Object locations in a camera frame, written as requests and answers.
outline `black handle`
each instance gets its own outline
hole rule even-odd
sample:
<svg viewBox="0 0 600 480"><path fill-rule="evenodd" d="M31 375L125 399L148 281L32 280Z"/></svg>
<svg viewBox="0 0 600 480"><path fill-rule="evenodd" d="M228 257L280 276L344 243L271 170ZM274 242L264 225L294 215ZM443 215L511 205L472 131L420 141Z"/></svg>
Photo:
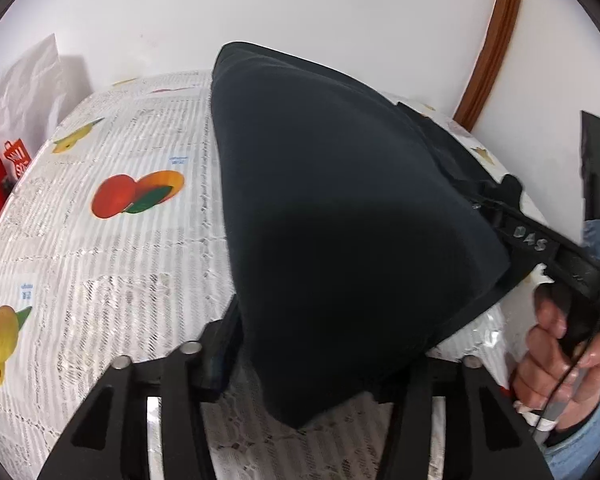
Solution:
<svg viewBox="0 0 600 480"><path fill-rule="evenodd" d="M551 288L554 303L567 315L567 332L560 339L564 354L573 359L576 347L586 341L596 326L598 311L591 301L571 291L566 285L554 283Z"/></svg>

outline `white lace tablecloth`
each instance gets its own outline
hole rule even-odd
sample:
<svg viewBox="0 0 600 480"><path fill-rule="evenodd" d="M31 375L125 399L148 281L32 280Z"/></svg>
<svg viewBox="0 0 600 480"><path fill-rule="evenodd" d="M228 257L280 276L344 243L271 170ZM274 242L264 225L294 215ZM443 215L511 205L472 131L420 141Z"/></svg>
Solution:
<svg viewBox="0 0 600 480"><path fill-rule="evenodd" d="M61 142L42 148L9 198L0 216L0 306L32 306L0 384L0 461L14 480L36 478L114 357L162 357L222 316L233 288L209 97L208 71L133 80L92 95L62 122L54 139ZM504 174L475 139L453 134L474 143L468 149L494 176ZM182 176L181 189L170 172ZM127 176L108 181L120 203L95 200L115 175ZM122 212L141 181L148 187L137 204L147 206L157 187L176 191L141 212ZM120 211L112 214L115 206ZM530 323L532 285L513 293L509 311L527 314L508 335L506 326L516 324L507 324L509 314L497 305L431 354L478 354L506 384L507 337L519 341ZM158 413L158 399L150 399L154 480L162 477ZM375 478L390 406L363 394L295 431L266 413L241 358L228 391L203 413L219 480L358 480ZM433 419L430 476L440 478L440 399Z"/></svg>

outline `metal screw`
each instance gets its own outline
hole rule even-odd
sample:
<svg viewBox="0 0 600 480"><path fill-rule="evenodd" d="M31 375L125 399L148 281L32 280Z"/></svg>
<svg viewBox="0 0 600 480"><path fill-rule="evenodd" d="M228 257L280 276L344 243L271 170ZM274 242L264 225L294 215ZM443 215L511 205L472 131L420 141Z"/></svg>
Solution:
<svg viewBox="0 0 600 480"><path fill-rule="evenodd" d="M202 350L202 345L197 341L187 341L180 345L180 351L186 355L197 354Z"/></svg>
<svg viewBox="0 0 600 480"><path fill-rule="evenodd" d="M119 355L111 362L111 366L113 366L116 370L122 370L122 368L126 368L131 364L131 357L128 355Z"/></svg>
<svg viewBox="0 0 600 480"><path fill-rule="evenodd" d="M482 359L475 355L465 355L462 364L467 368L482 368Z"/></svg>

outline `human hand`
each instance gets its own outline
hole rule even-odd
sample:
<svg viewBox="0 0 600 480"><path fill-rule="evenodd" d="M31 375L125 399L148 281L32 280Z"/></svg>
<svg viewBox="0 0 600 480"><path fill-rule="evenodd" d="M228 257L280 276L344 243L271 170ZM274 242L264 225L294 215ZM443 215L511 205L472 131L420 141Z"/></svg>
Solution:
<svg viewBox="0 0 600 480"><path fill-rule="evenodd" d="M567 330L567 321L551 299L549 284L536 288L534 304L538 324L526 335L528 352L518 364L512 388L525 406L540 410L562 375L571 367L571 360L562 352L558 342ZM582 348L578 347L575 353L581 351ZM586 368L588 372L574 395L572 385L579 368ZM600 402L600 333L580 359L578 367L557 391L555 399L569 401L555 428L557 431L583 421L596 408Z"/></svg>

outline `white tape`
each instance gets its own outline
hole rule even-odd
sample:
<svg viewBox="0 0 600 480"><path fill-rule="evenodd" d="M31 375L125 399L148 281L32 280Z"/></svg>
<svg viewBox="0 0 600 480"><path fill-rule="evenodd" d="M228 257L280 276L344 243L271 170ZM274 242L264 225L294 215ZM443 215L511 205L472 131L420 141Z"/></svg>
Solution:
<svg viewBox="0 0 600 480"><path fill-rule="evenodd" d="M526 423L528 425L532 426L533 428L536 427L536 424L538 423L538 418L540 416L536 415L531 408L528 408L519 400L513 403L513 407L520 415L522 415L525 418ZM557 420L547 420L546 418L543 418L540 421L540 424L538 424L538 431L551 431L553 428L556 427L557 424Z"/></svg>

